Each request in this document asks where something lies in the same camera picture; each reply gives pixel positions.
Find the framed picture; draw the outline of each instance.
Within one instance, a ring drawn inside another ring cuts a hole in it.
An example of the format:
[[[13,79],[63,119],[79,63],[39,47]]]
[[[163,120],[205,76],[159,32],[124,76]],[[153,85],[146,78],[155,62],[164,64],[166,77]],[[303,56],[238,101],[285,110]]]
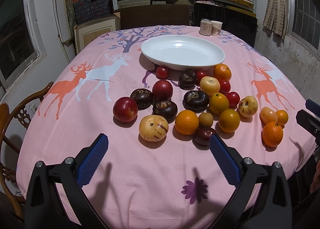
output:
[[[111,14],[74,26],[76,54],[98,36],[120,30],[120,14]]]

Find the white plate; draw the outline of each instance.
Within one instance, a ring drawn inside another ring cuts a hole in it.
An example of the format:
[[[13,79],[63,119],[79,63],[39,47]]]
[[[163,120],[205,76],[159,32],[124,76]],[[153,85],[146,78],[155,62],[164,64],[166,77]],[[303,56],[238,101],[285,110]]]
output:
[[[178,71],[205,71],[222,63],[226,57],[217,45],[185,35],[153,37],[142,44],[141,51],[151,62]]]

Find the person's hand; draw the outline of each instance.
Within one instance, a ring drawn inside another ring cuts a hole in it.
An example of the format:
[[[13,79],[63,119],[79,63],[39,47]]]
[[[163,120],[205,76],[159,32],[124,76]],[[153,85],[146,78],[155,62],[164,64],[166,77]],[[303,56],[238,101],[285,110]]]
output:
[[[316,173],[310,186],[310,194],[316,191],[320,187],[320,161],[316,167]]]

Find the pink tablecloth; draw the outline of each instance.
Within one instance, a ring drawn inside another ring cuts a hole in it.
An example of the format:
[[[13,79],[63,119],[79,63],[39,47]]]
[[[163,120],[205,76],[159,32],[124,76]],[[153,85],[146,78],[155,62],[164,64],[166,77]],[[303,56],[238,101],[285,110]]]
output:
[[[225,31],[220,37],[204,37],[197,27],[156,26],[100,36],[63,71],[23,141],[17,168],[23,193],[36,161],[61,163],[104,133],[109,138],[109,150],[83,191],[111,228],[204,228],[215,219],[235,188],[227,183],[209,150],[198,149],[191,136],[175,132],[174,123],[169,124],[162,143],[143,141],[138,127],[140,120],[152,113],[151,107],[140,111],[130,125],[120,127],[113,120],[112,107],[118,98],[130,96],[137,88],[151,89],[158,80],[154,74],[157,66],[141,54],[142,42],[176,33],[200,37],[221,47],[226,54],[224,63],[232,71],[231,90],[240,97],[253,95],[260,109],[268,106],[289,113],[283,141],[274,151],[261,142],[259,114],[252,122],[242,121],[234,135],[217,129],[226,144],[256,163],[279,161],[287,178],[303,166],[315,148],[313,137],[295,120],[297,111],[305,109],[305,100],[280,70]],[[170,78],[172,100],[181,111],[186,91],[177,86],[179,74],[172,71]],[[255,190],[249,205],[257,193]],[[69,217],[77,221],[64,192],[61,197]]]

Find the orange deer print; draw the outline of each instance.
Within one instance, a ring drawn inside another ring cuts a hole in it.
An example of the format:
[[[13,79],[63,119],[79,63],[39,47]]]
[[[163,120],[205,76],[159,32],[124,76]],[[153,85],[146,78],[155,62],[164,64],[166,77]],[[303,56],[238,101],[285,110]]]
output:
[[[254,70],[255,70],[256,73],[262,74],[262,75],[266,78],[266,80],[262,80],[262,81],[253,80],[253,81],[251,82],[251,84],[252,84],[252,85],[255,85],[255,87],[256,87],[257,90],[258,90],[257,98],[258,98],[259,101],[260,101],[261,96],[263,95],[264,98],[265,98],[265,100],[266,100],[266,102],[272,105],[272,103],[271,103],[271,102],[269,101],[269,99],[268,99],[267,93],[268,93],[268,92],[270,92],[270,93],[271,93],[271,92],[274,92],[274,93],[276,94],[276,96],[278,97],[278,101],[283,105],[283,107],[284,107],[286,110],[288,110],[288,109],[287,109],[287,107],[282,103],[282,101],[280,100],[280,97],[284,98],[284,99],[289,103],[289,105],[291,106],[291,108],[294,109],[294,107],[290,104],[290,102],[286,99],[286,97],[284,97],[282,94],[280,94],[280,93],[278,92],[275,84],[271,81],[272,78],[270,77],[269,74],[267,74],[267,70],[266,70],[266,69],[261,68],[261,67],[258,67],[258,66],[256,66],[255,64],[252,65],[251,63],[247,63],[247,65],[252,66],[252,67],[254,68]]]
[[[47,110],[44,113],[44,116],[47,115],[47,111],[49,110],[50,106],[52,105],[52,103],[55,102],[56,99],[59,98],[59,102],[58,102],[58,110],[57,110],[57,114],[56,114],[56,119],[59,119],[59,111],[60,111],[60,106],[62,104],[62,100],[64,98],[64,96],[68,93],[70,93],[79,83],[80,79],[85,79],[86,78],[86,71],[90,71],[92,69],[92,66],[89,64],[88,66],[87,62],[85,62],[84,64],[78,65],[77,70],[74,70],[72,66],[71,67],[71,71],[75,73],[75,77],[73,78],[72,81],[60,81],[55,83],[51,89],[49,90],[47,96],[49,94],[57,94],[57,96],[53,99],[53,101],[49,104]]]

